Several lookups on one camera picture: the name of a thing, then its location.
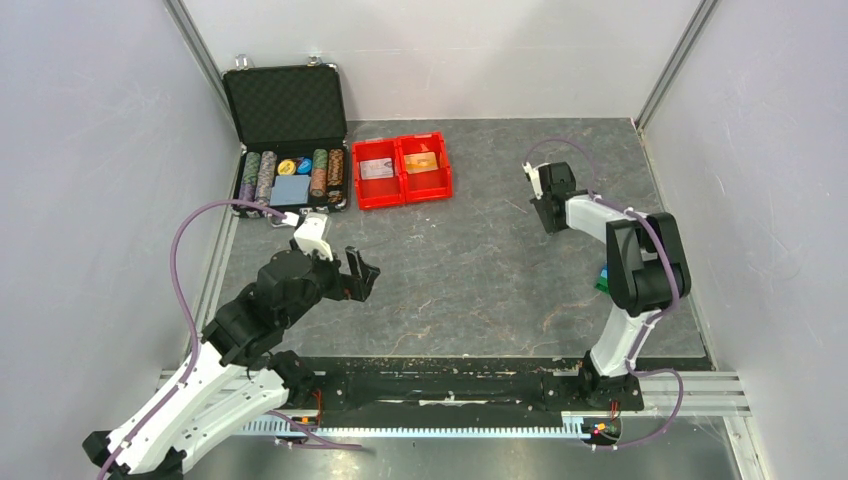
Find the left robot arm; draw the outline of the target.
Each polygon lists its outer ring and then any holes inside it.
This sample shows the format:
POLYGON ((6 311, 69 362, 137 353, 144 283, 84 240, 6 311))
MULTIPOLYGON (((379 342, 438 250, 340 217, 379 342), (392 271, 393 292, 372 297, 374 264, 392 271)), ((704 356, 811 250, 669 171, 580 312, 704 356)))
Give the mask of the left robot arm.
POLYGON ((95 431, 83 449, 101 479, 180 479, 246 422, 282 406, 302 407, 315 374, 284 333, 322 300, 363 302, 380 276, 354 247, 341 260, 297 247, 276 253, 232 301, 219 308, 166 385, 112 431, 95 431))

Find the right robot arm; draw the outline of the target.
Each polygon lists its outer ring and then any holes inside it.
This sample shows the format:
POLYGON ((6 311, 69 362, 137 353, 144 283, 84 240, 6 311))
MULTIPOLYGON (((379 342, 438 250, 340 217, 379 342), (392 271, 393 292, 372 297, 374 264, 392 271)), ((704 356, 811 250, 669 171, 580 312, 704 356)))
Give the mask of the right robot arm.
POLYGON ((571 229, 605 245, 613 306, 577 382, 580 400, 602 408, 636 389, 636 360, 647 338, 691 290, 677 221, 667 212, 644 214, 578 189, 565 162, 524 163, 522 170, 547 233, 571 229))

